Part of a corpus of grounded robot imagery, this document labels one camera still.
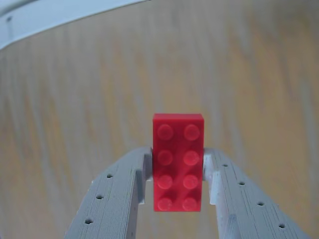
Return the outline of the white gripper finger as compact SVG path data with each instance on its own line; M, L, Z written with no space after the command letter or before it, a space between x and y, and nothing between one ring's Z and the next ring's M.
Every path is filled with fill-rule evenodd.
M308 239L306 234L224 153L205 148L203 180L216 207L221 239Z
M152 177L152 149L136 148L94 179L66 239L134 239L138 206Z

